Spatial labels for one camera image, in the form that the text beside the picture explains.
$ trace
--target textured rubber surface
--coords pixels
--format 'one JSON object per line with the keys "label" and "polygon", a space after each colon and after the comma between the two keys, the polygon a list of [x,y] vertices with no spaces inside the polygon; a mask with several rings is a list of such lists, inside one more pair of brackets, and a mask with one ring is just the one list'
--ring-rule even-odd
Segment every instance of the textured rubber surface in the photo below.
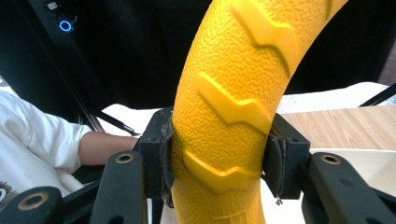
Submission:
{"label": "textured rubber surface", "polygon": [[292,74],[345,1],[215,0],[177,89],[179,223],[264,223],[262,156]]}

